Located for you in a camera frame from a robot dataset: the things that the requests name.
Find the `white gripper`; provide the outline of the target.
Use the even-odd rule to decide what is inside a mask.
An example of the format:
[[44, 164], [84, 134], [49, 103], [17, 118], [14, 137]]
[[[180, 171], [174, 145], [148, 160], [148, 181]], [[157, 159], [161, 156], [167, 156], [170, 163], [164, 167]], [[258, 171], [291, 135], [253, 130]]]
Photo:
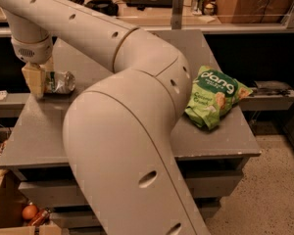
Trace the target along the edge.
[[26, 64], [22, 67], [25, 83], [30, 93], [36, 98], [42, 98], [45, 90], [45, 71], [54, 70], [52, 56], [53, 42], [48, 36], [37, 43], [24, 43], [11, 38], [16, 56]]

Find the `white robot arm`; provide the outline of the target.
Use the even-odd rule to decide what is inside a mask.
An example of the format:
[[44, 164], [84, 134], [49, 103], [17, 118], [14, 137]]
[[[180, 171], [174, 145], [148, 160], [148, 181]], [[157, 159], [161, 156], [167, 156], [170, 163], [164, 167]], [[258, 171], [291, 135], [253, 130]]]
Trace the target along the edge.
[[73, 175], [107, 235], [211, 235], [177, 167], [171, 132], [192, 73], [160, 37], [68, 0], [0, 0], [111, 72], [64, 118]]

